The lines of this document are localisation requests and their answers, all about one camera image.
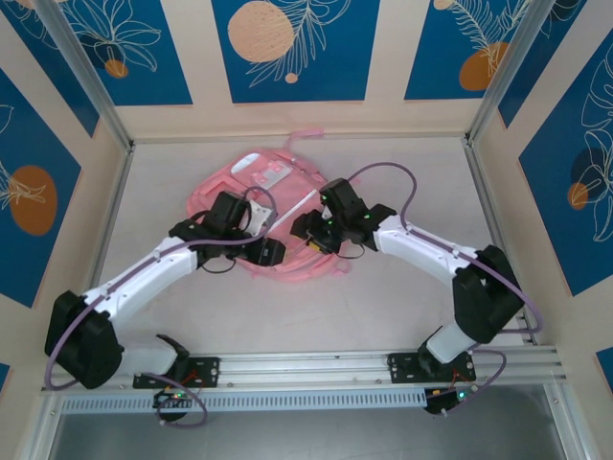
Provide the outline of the blue panel orange circle fern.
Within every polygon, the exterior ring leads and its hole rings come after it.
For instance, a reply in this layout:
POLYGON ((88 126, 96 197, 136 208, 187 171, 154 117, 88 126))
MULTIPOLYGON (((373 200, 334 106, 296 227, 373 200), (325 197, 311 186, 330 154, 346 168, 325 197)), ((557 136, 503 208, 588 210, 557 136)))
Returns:
POLYGON ((431 0, 404 99, 484 96, 532 0, 431 0))

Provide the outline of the long aluminium base rail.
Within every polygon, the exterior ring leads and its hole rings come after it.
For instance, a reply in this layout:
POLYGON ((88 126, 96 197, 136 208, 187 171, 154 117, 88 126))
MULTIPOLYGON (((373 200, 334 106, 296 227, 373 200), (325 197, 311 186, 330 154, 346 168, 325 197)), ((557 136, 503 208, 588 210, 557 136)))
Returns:
MULTIPOLYGON (((226 354, 219 357, 216 388, 230 390, 324 390, 398 387, 447 388, 486 383, 498 385, 554 384, 567 380, 553 346, 510 346, 468 354, 475 366, 476 380, 455 379, 451 383, 392 383, 387 355, 404 351, 326 352, 295 354, 226 354)), ((121 369, 105 380, 100 391, 133 388, 135 376, 153 378, 151 370, 121 369)))

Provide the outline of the controller board green light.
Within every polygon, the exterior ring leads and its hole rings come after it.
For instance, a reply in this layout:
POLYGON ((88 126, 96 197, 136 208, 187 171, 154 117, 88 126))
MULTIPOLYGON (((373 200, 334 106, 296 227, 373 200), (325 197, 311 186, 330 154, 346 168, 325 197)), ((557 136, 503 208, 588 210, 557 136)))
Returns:
POLYGON ((464 388, 426 389, 424 410, 435 416, 447 416, 460 404, 470 400, 479 387, 472 385, 464 388))
POLYGON ((191 408, 192 398, 182 390, 162 389, 153 396, 152 407, 154 409, 191 408))

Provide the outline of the aluminium frame post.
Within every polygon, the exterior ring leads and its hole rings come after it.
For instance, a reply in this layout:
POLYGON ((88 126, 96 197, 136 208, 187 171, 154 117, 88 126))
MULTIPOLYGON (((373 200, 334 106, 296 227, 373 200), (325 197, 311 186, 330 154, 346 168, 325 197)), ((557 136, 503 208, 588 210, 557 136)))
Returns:
POLYGON ((473 121, 465 134, 466 144, 472 149, 484 135, 491 118, 506 94, 526 54, 530 50, 540 28, 555 0, 531 0, 524 18, 518 24, 507 52, 496 70, 473 121))
POLYGON ((32 0, 32 2, 59 52, 105 122, 114 140, 126 155, 130 155, 133 151, 133 139, 59 5, 55 0, 32 0))

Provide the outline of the blue panel orange oval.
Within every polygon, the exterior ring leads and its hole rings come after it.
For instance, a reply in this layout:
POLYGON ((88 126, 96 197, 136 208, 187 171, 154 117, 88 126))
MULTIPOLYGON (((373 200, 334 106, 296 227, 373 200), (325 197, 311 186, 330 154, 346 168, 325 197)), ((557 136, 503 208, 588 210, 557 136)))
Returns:
POLYGON ((0 69, 0 294, 30 308, 81 167, 0 69))

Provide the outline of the blue floral wall panel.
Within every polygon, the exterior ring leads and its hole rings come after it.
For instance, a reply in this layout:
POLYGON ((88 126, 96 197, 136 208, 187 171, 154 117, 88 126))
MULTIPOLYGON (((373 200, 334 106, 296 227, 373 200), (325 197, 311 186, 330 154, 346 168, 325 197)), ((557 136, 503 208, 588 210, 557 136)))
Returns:
POLYGON ((504 128, 510 127, 586 1, 555 0, 553 3, 530 49, 498 104, 498 113, 504 128))
POLYGON ((85 132, 93 137, 100 114, 44 26, 32 0, 0 0, 0 11, 7 17, 85 132))

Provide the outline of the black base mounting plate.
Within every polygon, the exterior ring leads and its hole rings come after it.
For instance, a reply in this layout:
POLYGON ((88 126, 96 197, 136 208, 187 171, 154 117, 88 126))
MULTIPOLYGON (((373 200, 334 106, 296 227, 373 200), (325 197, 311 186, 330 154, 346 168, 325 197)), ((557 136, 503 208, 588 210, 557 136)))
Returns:
POLYGON ((387 355, 387 366, 392 383, 451 383, 457 379, 476 380, 475 366, 468 353, 459 354, 449 363, 440 363, 435 358, 418 352, 392 353, 387 355))
MULTIPOLYGON (((215 356, 188 357, 173 363, 164 377, 188 388, 216 388, 219 364, 220 358, 215 356)), ((165 385, 163 381, 144 374, 135 376, 132 381, 135 389, 161 389, 165 385)))

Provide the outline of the blue panel white flower outline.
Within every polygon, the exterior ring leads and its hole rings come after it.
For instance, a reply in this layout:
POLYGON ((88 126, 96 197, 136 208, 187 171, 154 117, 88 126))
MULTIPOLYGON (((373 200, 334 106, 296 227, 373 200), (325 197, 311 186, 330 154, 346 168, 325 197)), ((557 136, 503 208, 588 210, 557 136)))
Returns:
POLYGON ((161 0, 66 0, 60 8, 116 106, 193 103, 161 0))

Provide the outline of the aluminium side rail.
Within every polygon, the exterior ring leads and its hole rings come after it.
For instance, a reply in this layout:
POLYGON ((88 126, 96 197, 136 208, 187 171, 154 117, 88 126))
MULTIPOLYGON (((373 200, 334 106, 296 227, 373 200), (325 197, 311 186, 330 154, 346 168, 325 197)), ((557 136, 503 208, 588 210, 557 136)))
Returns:
MULTIPOLYGON (((481 207, 485 216, 485 220, 488 226, 488 231, 492 240, 492 244, 496 245, 505 252, 505 254, 511 260, 508 248, 505 245, 503 233, 499 225, 499 221, 496 215, 494 202, 490 196, 490 190, 488 187, 487 178, 484 170, 481 166, 479 157, 475 148, 468 141, 467 136, 461 138, 466 161, 475 185, 477 196, 479 197, 481 207)), ((534 315, 524 305, 522 309, 515 315, 518 329, 532 329, 535 327, 534 315)), ((522 341, 524 344, 537 345, 537 340, 534 333, 522 333, 522 341)))
POLYGON ((115 181, 114 188, 112 189, 112 195, 111 195, 111 199, 109 202, 109 207, 105 215, 105 218, 103 220, 101 240, 98 245, 98 249, 96 252, 96 258, 95 258, 93 268, 91 269, 91 274, 87 282, 88 288, 95 288, 100 283, 104 261, 106 259, 106 255, 107 255, 108 247, 109 247, 109 244, 112 238, 112 233, 115 227, 116 219, 117 219, 120 207, 121 207, 121 201, 124 195, 126 182, 127 182, 131 164, 133 161, 135 147, 136 147, 135 142, 131 141, 128 149, 125 152, 124 161, 120 168, 117 180, 115 181))

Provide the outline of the blue panel large peach circle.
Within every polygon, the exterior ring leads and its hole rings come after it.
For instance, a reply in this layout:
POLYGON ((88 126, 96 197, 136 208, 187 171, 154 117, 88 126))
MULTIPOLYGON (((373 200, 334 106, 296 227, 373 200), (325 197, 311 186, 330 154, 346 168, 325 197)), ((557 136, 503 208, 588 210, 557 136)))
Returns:
POLYGON ((380 0, 212 0, 234 104, 361 102, 380 0))

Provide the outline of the blue panel dark circle flower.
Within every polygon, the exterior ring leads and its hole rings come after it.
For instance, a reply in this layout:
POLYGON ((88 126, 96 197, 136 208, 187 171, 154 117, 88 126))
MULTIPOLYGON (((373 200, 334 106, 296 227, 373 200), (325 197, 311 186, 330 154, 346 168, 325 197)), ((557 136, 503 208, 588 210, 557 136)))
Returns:
POLYGON ((613 38, 519 157, 570 292, 613 275, 613 38))

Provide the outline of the pink student backpack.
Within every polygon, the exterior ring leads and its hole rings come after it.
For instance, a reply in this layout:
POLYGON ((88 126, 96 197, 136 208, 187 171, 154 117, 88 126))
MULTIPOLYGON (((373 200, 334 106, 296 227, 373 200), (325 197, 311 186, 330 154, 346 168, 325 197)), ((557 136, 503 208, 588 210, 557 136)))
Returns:
POLYGON ((192 216, 210 209, 217 194, 223 191, 240 195, 249 187, 259 186, 273 196, 277 217, 269 236, 285 245, 284 261, 271 267, 239 261, 254 278, 297 283, 325 275, 342 276, 351 271, 349 262, 325 255, 290 234, 296 218, 322 209, 319 190, 327 183, 319 168, 296 155, 291 146, 296 139, 322 133, 321 129, 297 131, 290 134, 281 148, 250 149, 206 178, 187 199, 187 213, 192 216))

